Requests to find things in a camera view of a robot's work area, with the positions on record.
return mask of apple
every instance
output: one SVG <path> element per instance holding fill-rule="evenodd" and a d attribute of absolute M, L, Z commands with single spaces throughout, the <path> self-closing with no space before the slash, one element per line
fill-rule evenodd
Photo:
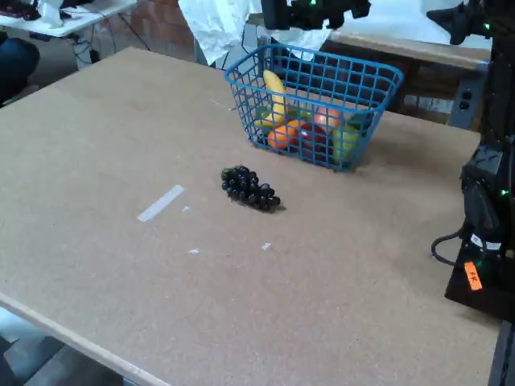
<path fill-rule="evenodd" d="M 340 110 L 320 107 L 315 114 L 315 123 L 330 133 L 333 129 L 341 126 L 341 118 Z"/>
<path fill-rule="evenodd" d="M 306 161 L 313 161 L 313 152 L 315 152 L 315 160 L 328 162 L 331 157 L 331 137 L 327 135 L 320 126 L 306 122 L 301 125 L 299 131 L 300 152 Z"/>

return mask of wooden board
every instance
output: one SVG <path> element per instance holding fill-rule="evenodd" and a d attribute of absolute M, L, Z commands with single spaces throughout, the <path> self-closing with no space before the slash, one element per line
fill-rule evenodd
<path fill-rule="evenodd" d="M 375 35 L 359 35 L 334 31 L 330 40 L 355 47 L 407 56 L 427 62 L 447 64 L 467 70 L 484 69 L 490 60 L 490 51 L 478 48 L 446 46 L 407 39 L 391 39 Z"/>
<path fill-rule="evenodd" d="M 477 135 L 385 113 L 335 174 L 220 104 L 222 72 L 130 49 L 0 110 L 0 302 L 142 386 L 485 385 L 499 322 L 429 253 Z M 240 163 L 285 211 L 229 202 Z"/>

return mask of table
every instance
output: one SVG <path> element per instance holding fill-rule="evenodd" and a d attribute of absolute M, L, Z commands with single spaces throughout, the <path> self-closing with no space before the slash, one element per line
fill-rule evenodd
<path fill-rule="evenodd" d="M 4 108 L 0 304 L 142 386 L 485 385 L 500 323 L 429 252 L 478 136 L 385 113 L 336 174 L 254 149 L 232 103 L 223 72 L 131 48 Z M 286 210 L 229 202 L 240 163 Z"/>
<path fill-rule="evenodd" d="M 476 109 L 480 105 L 484 82 L 488 74 L 489 50 L 445 46 L 408 39 L 391 39 L 376 35 L 344 33 L 342 31 L 333 31 L 330 40 L 353 47 L 368 48 L 426 62 L 445 64 L 463 70 L 449 124 L 465 129 L 471 127 Z"/>
<path fill-rule="evenodd" d="M 25 21 L 22 18 L 9 18 L 1 15 L 0 26 L 17 28 L 54 38 L 65 38 L 72 33 L 80 32 L 86 27 L 98 23 L 103 18 L 135 8 L 137 4 L 138 0 L 95 0 L 77 8 L 66 8 L 64 11 L 69 13 L 72 18 L 64 20 L 63 26 L 59 28 L 52 28 L 41 19 Z M 72 46 L 79 69 L 87 67 L 91 60 L 89 57 L 90 43 L 89 37 L 85 35 Z"/>
<path fill-rule="evenodd" d="M 376 35 L 344 33 L 342 31 L 333 31 L 329 39 L 349 46 L 368 48 L 471 71 L 485 71 L 490 60 L 489 50 L 477 48 L 445 46 L 407 39 L 384 38 Z"/>

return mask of white cloth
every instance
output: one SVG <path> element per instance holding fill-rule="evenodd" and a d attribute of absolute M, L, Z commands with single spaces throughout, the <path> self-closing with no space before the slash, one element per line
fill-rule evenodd
<path fill-rule="evenodd" d="M 449 34 L 426 16 L 428 10 L 450 8 L 460 0 L 370 0 L 366 18 L 345 14 L 343 32 L 449 44 Z M 198 40 L 209 64 L 241 43 L 249 14 L 262 12 L 261 0 L 179 0 L 188 26 Z M 271 31 L 283 44 L 319 50 L 331 32 L 327 29 Z M 469 36 L 462 47 L 487 48 L 492 40 Z"/>
<path fill-rule="evenodd" d="M 188 26 L 211 64 L 241 43 L 243 29 L 250 14 L 261 13 L 261 0 L 179 0 Z M 271 35 L 283 44 L 318 50 L 331 32 L 272 31 Z"/>

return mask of black cable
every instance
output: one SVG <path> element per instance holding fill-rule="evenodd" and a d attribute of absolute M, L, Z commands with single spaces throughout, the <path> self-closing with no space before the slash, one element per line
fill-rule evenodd
<path fill-rule="evenodd" d="M 116 54 L 117 52 L 117 48 L 116 48 L 116 42 L 114 41 L 114 33 L 113 33 L 113 28 L 111 28 L 111 22 L 109 21 L 109 19 L 107 18 L 107 16 L 105 16 L 104 14 L 102 14 L 105 18 L 105 21 L 107 22 L 107 27 L 109 28 L 109 33 L 111 34 L 111 39 L 113 40 L 113 51 L 114 53 Z"/>
<path fill-rule="evenodd" d="M 109 18 L 107 17 L 106 14 L 103 14 L 99 10 L 88 10 L 87 12 L 75 12 L 73 10 L 66 10 L 66 12 L 69 14 L 101 14 L 104 17 L 105 21 L 107 22 L 107 27 L 109 28 L 111 40 L 113 41 L 113 51 L 114 51 L 114 53 L 117 52 L 116 41 L 114 40 L 113 28 L 111 28 L 111 23 L 109 22 Z"/>
<path fill-rule="evenodd" d="M 511 215 L 513 216 L 513 190 L 512 190 L 512 181 L 513 181 L 513 168 L 515 167 L 515 156 L 513 152 L 515 152 L 515 147 L 513 146 L 513 141 L 511 141 L 511 149 L 509 151 L 509 173 L 508 173 L 508 193 L 509 193 L 509 208 L 511 210 Z"/>
<path fill-rule="evenodd" d="M 258 35 L 258 26 L 256 26 L 256 36 Z M 243 42 L 245 41 L 245 26 L 243 26 L 243 34 L 241 34 L 241 48 L 243 48 L 243 51 L 245 51 L 247 54 L 249 53 L 245 47 L 243 47 Z"/>
<path fill-rule="evenodd" d="M 450 235 L 441 236 L 438 239 L 436 239 L 435 241 L 433 241 L 433 244 L 431 244 L 431 255 L 433 255 L 433 257 L 440 263 L 444 263 L 444 264 L 450 265 L 451 267 L 454 267 L 455 263 L 453 261 L 446 259 L 445 257 L 441 257 L 436 252 L 436 247 L 438 247 L 438 245 L 440 243 L 443 243 L 444 241 L 452 240 L 452 239 L 455 239 L 456 237 L 459 237 L 459 235 L 461 235 L 461 232 L 463 231 L 463 229 L 464 229 L 464 227 L 461 227 L 456 232 L 451 233 Z"/>
<path fill-rule="evenodd" d="M 229 57 L 229 53 L 230 53 L 230 51 L 227 51 L 227 55 L 225 55 L 224 63 L 222 63 L 222 68 L 221 68 L 222 71 L 224 71 L 225 62 L 227 62 L 227 58 Z"/>
<path fill-rule="evenodd" d="M 134 30 L 134 28 L 130 25 L 129 22 L 127 22 L 121 14 L 118 14 L 118 17 L 128 26 L 128 28 L 132 31 L 132 33 L 139 39 L 140 42 L 142 42 L 142 44 L 146 47 L 146 49 L 150 52 L 152 52 L 152 50 L 150 49 L 150 47 L 148 47 L 148 44 L 145 43 L 145 40 L 142 39 L 142 37 L 140 35 L 138 35 L 138 33 Z"/>

